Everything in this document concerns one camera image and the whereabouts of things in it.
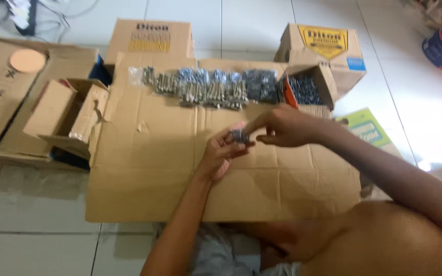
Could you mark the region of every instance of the white tile floor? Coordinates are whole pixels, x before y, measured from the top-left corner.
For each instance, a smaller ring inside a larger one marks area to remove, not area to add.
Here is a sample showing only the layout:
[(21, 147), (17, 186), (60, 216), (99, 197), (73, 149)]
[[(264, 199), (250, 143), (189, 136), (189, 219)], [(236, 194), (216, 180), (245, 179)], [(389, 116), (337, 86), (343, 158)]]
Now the white tile floor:
[[(355, 28), (368, 70), (336, 105), (340, 116), (369, 107), (411, 164), (442, 166), (442, 72), (421, 52), (428, 30), (401, 0), (99, 0), (69, 19), (63, 42), (105, 54), (115, 19), (192, 22), (198, 58), (273, 58), (288, 22)], [(49, 7), (76, 14), (94, 0)], [(39, 36), (56, 41), (55, 16), (39, 9)], [(0, 36), (18, 37), (11, 23)], [(0, 166), (0, 275), (138, 274), (151, 247), (150, 223), (83, 220), (86, 175)], [(244, 259), (256, 260), (253, 252)]]

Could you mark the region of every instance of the blue label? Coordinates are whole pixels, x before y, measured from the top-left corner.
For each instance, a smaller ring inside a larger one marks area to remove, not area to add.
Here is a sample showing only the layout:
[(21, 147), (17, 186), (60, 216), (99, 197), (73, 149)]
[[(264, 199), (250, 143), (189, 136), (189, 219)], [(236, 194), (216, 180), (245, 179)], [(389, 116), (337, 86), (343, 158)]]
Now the blue label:
[(360, 57), (348, 57), (347, 66), (350, 70), (366, 71), (366, 66), (364, 65), (364, 60)]

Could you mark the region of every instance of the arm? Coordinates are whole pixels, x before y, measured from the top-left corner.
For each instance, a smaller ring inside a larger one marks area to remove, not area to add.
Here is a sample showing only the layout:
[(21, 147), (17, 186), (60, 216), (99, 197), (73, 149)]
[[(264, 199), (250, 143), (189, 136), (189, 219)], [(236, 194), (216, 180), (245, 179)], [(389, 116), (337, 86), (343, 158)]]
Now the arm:
[(427, 216), (442, 229), (442, 181), (355, 137), (331, 120), (303, 114), (281, 105), (249, 123), (250, 134), (267, 128), (258, 141), (285, 147), (318, 143), (339, 154), (369, 177), (393, 200)]
[(195, 235), (213, 182), (222, 178), (231, 160), (247, 154), (248, 148), (253, 145), (233, 143), (229, 129), (208, 141), (192, 181), (149, 253), (141, 276), (177, 276), (187, 273)]

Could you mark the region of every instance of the person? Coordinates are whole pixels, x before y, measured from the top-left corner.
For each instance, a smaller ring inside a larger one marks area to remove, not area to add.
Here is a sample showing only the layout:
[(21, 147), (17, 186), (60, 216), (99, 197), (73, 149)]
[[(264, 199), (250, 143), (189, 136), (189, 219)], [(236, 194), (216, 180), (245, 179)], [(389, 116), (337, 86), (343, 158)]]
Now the person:
[[(267, 245), (261, 253), (260, 275), (442, 275), (442, 181), (362, 141), (339, 123), (285, 104), (248, 123), (243, 132), (249, 135), (261, 128), (267, 134), (256, 141), (264, 144), (327, 147), (393, 201), (361, 202), (343, 215), (322, 220), (231, 224)], [(142, 276), (257, 274), (233, 260), (222, 241), (200, 240), (198, 233), (210, 189), (230, 162), (248, 154), (254, 144), (233, 142), (229, 129), (208, 141)], [(207, 249), (199, 248), (203, 242)], [(201, 250), (194, 260), (193, 249)]]

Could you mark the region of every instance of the hand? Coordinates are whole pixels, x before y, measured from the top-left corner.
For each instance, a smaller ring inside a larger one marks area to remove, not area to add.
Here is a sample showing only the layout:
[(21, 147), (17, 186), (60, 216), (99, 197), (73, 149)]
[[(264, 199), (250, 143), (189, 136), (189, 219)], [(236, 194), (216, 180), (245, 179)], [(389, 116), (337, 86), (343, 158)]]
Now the hand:
[(219, 132), (207, 141), (204, 156), (194, 173), (193, 179), (209, 183), (219, 180), (228, 170), (233, 159), (249, 153), (249, 148), (254, 146), (255, 143), (234, 143), (230, 134), (230, 130), (242, 128), (244, 125), (243, 122), (238, 123)]
[(304, 114), (282, 103), (248, 123), (243, 133), (250, 135), (265, 127), (267, 135), (257, 136), (257, 141), (279, 147), (299, 147), (308, 143), (318, 143), (323, 130), (331, 123), (330, 120)]

